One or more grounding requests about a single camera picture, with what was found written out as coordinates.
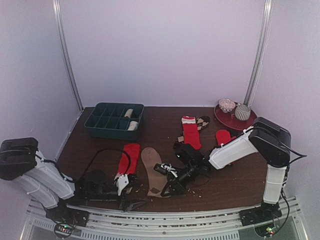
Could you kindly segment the red sock on right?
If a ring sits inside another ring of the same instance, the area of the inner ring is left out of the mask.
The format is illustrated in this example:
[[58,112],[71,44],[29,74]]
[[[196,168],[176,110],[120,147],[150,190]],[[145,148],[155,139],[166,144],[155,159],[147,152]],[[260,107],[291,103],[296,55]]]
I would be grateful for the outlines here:
[[225,129],[218,130],[215,133],[215,137],[216,137],[217,145],[219,147],[233,141],[236,138],[236,136],[232,136],[231,133]]

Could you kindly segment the aluminium frame post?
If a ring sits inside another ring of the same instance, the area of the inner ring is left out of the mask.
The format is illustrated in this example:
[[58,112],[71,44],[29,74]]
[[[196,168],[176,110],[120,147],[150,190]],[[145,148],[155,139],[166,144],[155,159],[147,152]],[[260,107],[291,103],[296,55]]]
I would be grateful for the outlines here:
[[263,56],[265,54],[265,51],[268,45],[273,5],[274,5],[273,0],[264,1],[264,9],[263,9],[260,34],[259,34],[255,59],[254,59],[253,68],[252,68],[250,79],[249,79],[249,84],[248,84],[245,98],[243,101],[243,103],[248,107],[251,107],[253,105],[254,97],[256,94],[256,90],[257,90],[260,75],[261,75],[261,70],[263,67]]
[[59,0],[53,0],[52,1],[52,6],[53,6],[53,13],[56,21],[56,26],[57,26],[57,31],[59,35],[59,40],[60,40],[60,45],[62,49],[62,55],[63,55],[63,62],[64,66],[66,69],[66,73],[68,76],[68,80],[70,82],[71,90],[73,93],[73,96],[75,98],[77,107],[80,112],[84,110],[83,103],[81,101],[81,97],[79,94],[79,90],[77,87],[77,83],[75,80],[73,68],[72,68],[72,63],[68,51],[68,46],[67,46],[67,41],[66,41],[66,35],[64,31],[64,24],[63,24],[63,17],[62,17],[62,12],[61,12],[61,3]]

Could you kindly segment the red sock with white cuff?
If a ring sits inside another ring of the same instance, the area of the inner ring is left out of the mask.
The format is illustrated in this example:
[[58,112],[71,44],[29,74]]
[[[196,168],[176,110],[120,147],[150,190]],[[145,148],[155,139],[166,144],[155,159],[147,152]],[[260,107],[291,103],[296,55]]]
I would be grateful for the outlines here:
[[194,149],[199,150],[202,147],[200,134],[196,118],[192,116],[183,116],[181,118],[184,143],[190,144]]

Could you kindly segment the red plate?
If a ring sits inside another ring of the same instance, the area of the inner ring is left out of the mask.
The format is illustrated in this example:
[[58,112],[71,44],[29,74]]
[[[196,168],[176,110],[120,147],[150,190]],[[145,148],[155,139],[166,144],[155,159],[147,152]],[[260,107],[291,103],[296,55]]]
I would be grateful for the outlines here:
[[220,109],[219,105],[216,105],[214,108],[214,115],[216,119],[227,128],[235,131],[242,131],[249,128],[254,124],[254,120],[257,118],[256,113],[252,110],[250,112],[249,119],[246,121],[241,121],[235,117],[234,112],[235,111],[232,110],[231,112],[225,113]]

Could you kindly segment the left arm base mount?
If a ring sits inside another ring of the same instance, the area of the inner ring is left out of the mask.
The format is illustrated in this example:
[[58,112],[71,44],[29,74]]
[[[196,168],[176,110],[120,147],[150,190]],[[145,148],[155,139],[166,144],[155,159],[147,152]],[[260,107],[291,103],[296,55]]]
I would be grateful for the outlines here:
[[53,233],[60,239],[69,238],[76,227],[86,227],[89,220],[89,212],[57,206],[55,208],[44,208],[45,217],[54,223]]

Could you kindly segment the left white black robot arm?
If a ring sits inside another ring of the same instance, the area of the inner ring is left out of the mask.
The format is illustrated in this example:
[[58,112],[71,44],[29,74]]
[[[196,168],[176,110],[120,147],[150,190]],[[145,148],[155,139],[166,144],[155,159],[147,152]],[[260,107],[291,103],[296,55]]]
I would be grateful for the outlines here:
[[128,164],[113,184],[107,183],[106,174],[95,169],[84,170],[79,179],[73,179],[59,169],[56,161],[46,159],[33,137],[4,140],[0,144],[0,178],[20,185],[26,193],[52,211],[61,222],[72,218],[66,205],[86,206],[90,202],[115,202],[119,210],[129,212],[146,204],[144,199],[130,199],[135,174],[131,156],[125,151]]

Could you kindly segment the green divided organizer tray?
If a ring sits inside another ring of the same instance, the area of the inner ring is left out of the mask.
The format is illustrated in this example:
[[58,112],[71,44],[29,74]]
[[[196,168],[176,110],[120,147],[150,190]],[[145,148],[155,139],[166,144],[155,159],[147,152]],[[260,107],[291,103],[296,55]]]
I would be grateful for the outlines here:
[[[135,141],[141,134],[144,108],[139,103],[100,102],[90,113],[84,127],[94,138]],[[131,118],[124,117],[128,109],[133,109]],[[138,122],[137,130],[128,131],[130,121]]]

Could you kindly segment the red sock near left arm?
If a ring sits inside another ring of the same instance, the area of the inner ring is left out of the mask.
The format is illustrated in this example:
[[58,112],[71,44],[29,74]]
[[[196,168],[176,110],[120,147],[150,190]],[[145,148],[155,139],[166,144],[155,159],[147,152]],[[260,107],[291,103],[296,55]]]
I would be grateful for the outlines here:
[[137,143],[126,144],[118,165],[117,175],[135,174],[140,157],[141,146]]

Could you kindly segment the left aluminium frame post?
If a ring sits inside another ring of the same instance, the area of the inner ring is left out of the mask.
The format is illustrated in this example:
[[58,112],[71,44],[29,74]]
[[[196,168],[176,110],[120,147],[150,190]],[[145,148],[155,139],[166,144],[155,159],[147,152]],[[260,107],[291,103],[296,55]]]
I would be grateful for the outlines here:
[[63,24],[63,17],[62,17],[62,12],[61,12],[61,3],[59,0],[53,0],[52,1],[52,6],[53,6],[53,13],[56,21],[56,26],[57,26],[57,31],[59,35],[59,40],[60,40],[60,45],[62,49],[62,55],[63,55],[63,62],[64,66],[66,69],[66,73],[68,76],[68,80],[70,82],[71,90],[73,93],[73,96],[75,98],[77,107],[80,112],[84,110],[83,103],[81,101],[81,97],[79,94],[79,90],[77,87],[77,83],[75,80],[73,68],[72,68],[72,63],[68,51],[68,46],[67,46],[67,41],[66,41],[66,35],[64,31],[64,24]]

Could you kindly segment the right aluminium frame post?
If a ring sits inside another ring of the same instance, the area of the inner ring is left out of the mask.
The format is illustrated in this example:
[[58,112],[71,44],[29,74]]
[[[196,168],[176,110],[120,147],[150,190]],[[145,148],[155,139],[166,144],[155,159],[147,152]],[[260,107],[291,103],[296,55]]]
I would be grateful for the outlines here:
[[261,75],[261,70],[263,67],[263,56],[265,54],[265,51],[268,45],[273,5],[274,5],[273,0],[264,1],[264,9],[263,9],[260,34],[259,34],[255,59],[254,59],[253,68],[252,68],[250,79],[249,79],[249,84],[248,84],[245,98],[243,101],[243,103],[248,107],[251,107],[253,105],[254,97],[256,94],[256,90],[257,90],[260,75]]

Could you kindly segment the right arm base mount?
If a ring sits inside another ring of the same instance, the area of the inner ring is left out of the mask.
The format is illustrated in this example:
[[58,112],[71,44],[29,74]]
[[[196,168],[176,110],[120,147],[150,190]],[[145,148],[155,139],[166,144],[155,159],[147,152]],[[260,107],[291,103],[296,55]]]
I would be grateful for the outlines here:
[[259,237],[269,238],[276,233],[274,220],[282,216],[278,203],[269,204],[262,202],[260,206],[239,212],[242,226],[254,225],[254,231]]

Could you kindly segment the white dotted bowl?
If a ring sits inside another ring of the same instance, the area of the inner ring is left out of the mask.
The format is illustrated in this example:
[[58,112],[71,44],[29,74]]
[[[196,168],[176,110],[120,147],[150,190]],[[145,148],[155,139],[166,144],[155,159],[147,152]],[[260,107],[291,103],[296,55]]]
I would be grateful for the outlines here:
[[236,103],[228,98],[222,98],[218,101],[218,106],[224,113],[230,113],[236,107]]

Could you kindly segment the argyle sock at back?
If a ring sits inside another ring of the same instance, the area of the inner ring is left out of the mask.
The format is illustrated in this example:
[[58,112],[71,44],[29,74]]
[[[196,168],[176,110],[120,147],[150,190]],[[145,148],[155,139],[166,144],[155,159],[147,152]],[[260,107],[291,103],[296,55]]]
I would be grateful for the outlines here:
[[[209,116],[200,116],[200,117],[195,117],[196,119],[196,124],[197,124],[197,129],[198,129],[198,132],[200,133],[201,130],[205,129],[211,119]],[[177,138],[177,140],[175,141],[175,143],[173,144],[173,149],[176,150],[177,148],[179,148],[182,144],[185,144],[184,143],[184,132],[183,132],[183,129],[182,129],[182,133],[181,135]]]

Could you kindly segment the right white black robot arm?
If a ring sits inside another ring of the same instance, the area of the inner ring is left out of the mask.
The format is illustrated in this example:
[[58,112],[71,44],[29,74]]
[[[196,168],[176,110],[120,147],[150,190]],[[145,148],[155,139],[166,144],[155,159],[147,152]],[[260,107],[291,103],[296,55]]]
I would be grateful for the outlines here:
[[190,144],[182,144],[175,150],[175,155],[184,168],[176,169],[164,163],[154,166],[154,170],[167,177],[160,195],[182,195],[187,184],[193,182],[201,171],[220,170],[248,155],[259,153],[266,161],[267,175],[262,199],[264,204],[257,208],[256,216],[266,221],[276,212],[275,204],[280,199],[290,164],[290,147],[290,132],[264,117],[256,118],[252,126],[228,143],[213,148],[207,156]]

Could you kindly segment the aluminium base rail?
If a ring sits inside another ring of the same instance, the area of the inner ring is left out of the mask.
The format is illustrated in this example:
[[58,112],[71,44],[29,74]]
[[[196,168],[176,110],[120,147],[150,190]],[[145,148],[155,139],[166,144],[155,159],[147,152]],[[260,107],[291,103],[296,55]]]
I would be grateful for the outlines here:
[[85,227],[76,226],[70,240],[260,240],[257,231],[281,226],[273,240],[308,240],[305,220],[295,197],[280,200],[282,217],[242,225],[244,207],[194,212],[122,212],[79,207],[89,213]]

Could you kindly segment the beige sock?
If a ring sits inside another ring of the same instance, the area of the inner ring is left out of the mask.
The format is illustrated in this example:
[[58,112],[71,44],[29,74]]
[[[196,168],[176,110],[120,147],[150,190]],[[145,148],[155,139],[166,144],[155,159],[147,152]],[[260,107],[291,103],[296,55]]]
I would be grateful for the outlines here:
[[167,183],[165,175],[154,170],[156,164],[162,164],[159,153],[152,147],[146,147],[141,152],[141,160],[148,177],[148,197],[163,198],[161,192]]
[[125,114],[124,114],[124,118],[131,118],[132,117],[132,114],[133,114],[133,111],[134,111],[134,109],[133,108],[129,108],[126,112],[125,112]]

